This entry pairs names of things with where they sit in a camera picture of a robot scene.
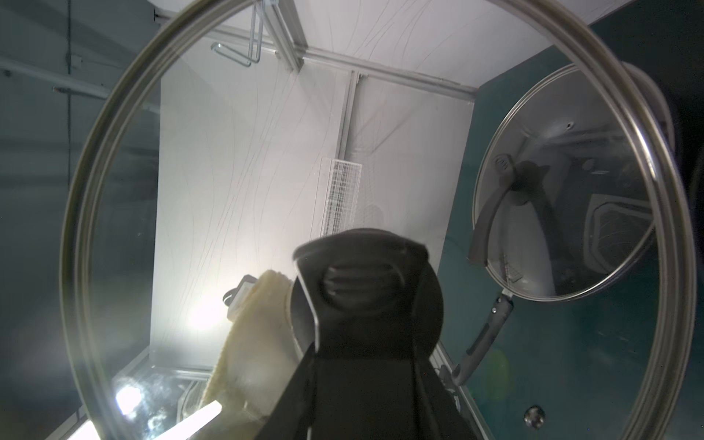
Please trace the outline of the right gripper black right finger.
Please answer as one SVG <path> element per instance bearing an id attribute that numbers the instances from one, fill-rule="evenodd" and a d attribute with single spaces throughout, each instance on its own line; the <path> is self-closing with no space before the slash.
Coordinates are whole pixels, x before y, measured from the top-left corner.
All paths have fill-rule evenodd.
<path id="1" fill-rule="evenodd" d="M 476 439 L 469 423 L 429 360 L 416 348 L 416 434 L 418 439 Z"/>

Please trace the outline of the yellow cleaning cloth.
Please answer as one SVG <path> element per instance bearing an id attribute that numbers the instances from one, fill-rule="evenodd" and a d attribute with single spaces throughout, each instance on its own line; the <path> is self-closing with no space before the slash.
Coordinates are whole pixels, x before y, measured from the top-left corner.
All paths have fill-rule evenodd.
<path id="1" fill-rule="evenodd" d="M 293 281 L 265 271 L 235 315 L 200 406 L 220 414 L 195 439 L 253 439 L 271 416 L 302 358 L 290 318 Z"/>

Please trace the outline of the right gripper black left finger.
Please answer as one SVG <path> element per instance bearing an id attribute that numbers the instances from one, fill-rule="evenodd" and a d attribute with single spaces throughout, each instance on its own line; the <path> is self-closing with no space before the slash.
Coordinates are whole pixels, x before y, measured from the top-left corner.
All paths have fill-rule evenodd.
<path id="1" fill-rule="evenodd" d="M 315 388 L 315 345 L 311 344 L 256 440 L 306 440 L 313 423 Z"/>

